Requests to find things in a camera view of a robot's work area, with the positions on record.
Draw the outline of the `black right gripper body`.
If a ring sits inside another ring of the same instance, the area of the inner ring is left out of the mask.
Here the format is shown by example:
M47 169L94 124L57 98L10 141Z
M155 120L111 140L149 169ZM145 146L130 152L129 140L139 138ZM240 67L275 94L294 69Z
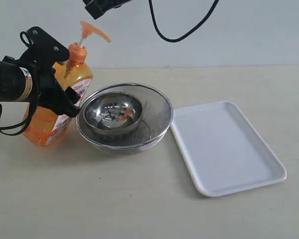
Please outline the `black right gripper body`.
M122 5L128 3L130 0L83 0L85 10L94 19L99 19L107 11L120 8Z

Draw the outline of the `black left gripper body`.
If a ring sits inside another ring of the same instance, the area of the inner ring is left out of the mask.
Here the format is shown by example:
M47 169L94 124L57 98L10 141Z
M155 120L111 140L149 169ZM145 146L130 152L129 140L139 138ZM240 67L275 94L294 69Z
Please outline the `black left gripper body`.
M22 31L19 36L27 49L18 59L5 56L2 61L28 70L32 82L38 87L35 93L38 105L51 110L53 92L61 87L53 65L65 63L69 59L69 50L39 26Z

